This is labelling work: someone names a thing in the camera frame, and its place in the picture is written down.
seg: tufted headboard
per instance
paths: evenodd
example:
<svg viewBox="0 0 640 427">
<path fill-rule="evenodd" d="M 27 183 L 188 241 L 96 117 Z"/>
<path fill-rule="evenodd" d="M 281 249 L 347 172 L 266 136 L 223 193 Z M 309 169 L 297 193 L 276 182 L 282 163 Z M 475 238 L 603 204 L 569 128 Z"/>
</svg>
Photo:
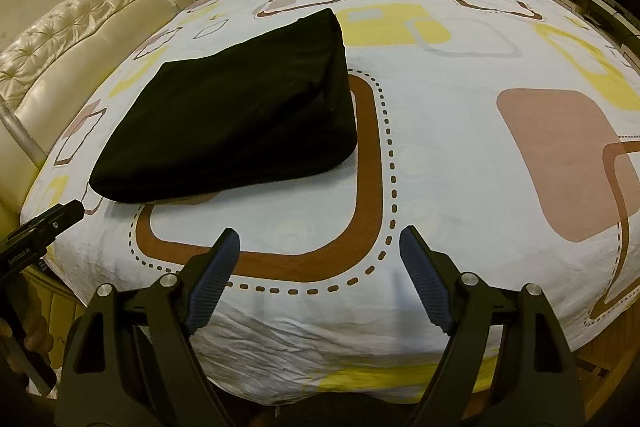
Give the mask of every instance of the tufted headboard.
<svg viewBox="0 0 640 427">
<path fill-rule="evenodd" d="M 0 52 L 0 96 L 49 153 L 95 89 L 194 0 L 66 0 Z M 0 237 L 38 168 L 0 123 Z"/>
</svg>

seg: hand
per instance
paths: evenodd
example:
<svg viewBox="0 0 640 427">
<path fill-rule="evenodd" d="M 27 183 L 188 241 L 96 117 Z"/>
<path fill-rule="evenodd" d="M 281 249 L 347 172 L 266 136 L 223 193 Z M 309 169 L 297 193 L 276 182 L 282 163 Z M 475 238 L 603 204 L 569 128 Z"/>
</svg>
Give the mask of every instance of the hand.
<svg viewBox="0 0 640 427">
<path fill-rule="evenodd" d="M 21 321 L 26 335 L 24 338 L 24 347 L 29 351 L 39 353 L 48 360 L 48 353 L 53 348 L 53 336 L 49 333 L 47 321 L 42 316 L 42 303 L 40 302 L 36 289 L 31 285 L 28 287 L 27 311 Z M 0 319 L 0 335 L 10 337 L 12 334 L 9 324 Z M 17 375 L 24 373 L 13 357 L 9 357 L 7 362 L 12 371 Z"/>
</svg>

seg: pillow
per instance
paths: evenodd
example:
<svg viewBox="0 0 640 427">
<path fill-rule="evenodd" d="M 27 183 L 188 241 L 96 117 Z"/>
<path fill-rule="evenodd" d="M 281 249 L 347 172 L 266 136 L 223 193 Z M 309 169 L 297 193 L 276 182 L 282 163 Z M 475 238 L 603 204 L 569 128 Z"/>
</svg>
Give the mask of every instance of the pillow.
<svg viewBox="0 0 640 427">
<path fill-rule="evenodd" d="M 340 25 L 330 9 L 216 55 L 166 62 L 91 174 L 122 203 L 319 174 L 356 147 Z"/>
</svg>

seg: patterned bed sheet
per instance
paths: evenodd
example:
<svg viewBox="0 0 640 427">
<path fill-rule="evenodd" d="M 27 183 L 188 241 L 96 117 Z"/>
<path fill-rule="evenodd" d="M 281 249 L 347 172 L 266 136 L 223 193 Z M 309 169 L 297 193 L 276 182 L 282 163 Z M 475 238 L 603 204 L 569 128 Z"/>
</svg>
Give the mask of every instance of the patterned bed sheet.
<svg viewBox="0 0 640 427">
<path fill-rule="evenodd" d="M 91 190 L 98 155 L 162 63 L 326 7 L 342 27 L 358 126 L 346 162 L 155 204 Z M 322 391 L 415 402 L 447 337 L 402 267 L 406 225 L 489 284 L 540 284 L 574 349 L 638 296 L 639 87 L 613 46 L 550 0 L 198 1 L 97 89 L 22 219 L 82 201 L 85 219 L 47 262 L 85 303 L 102 282 L 126 290 L 179 271 L 233 227 L 238 267 L 192 337 L 209 378 L 263 404 Z M 492 328 L 476 390 L 499 342 Z"/>
</svg>

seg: blue clamp grip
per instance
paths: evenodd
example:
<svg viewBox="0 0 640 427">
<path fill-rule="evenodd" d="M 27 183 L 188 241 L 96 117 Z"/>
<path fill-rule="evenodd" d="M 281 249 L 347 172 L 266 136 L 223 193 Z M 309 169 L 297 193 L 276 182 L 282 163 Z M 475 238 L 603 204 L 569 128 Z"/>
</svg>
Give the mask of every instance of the blue clamp grip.
<svg viewBox="0 0 640 427">
<path fill-rule="evenodd" d="M 184 325 L 191 334 L 209 324 L 226 282 L 240 259 L 240 236 L 233 229 L 226 229 L 220 237 L 220 245 L 210 263 L 198 279 L 189 297 L 189 307 Z"/>
<path fill-rule="evenodd" d="M 418 240 L 414 227 L 406 227 L 400 233 L 400 258 L 409 273 L 418 297 L 424 306 L 429 320 L 452 335 L 456 322 L 451 313 L 449 290 L 430 261 L 425 248 Z"/>
</svg>

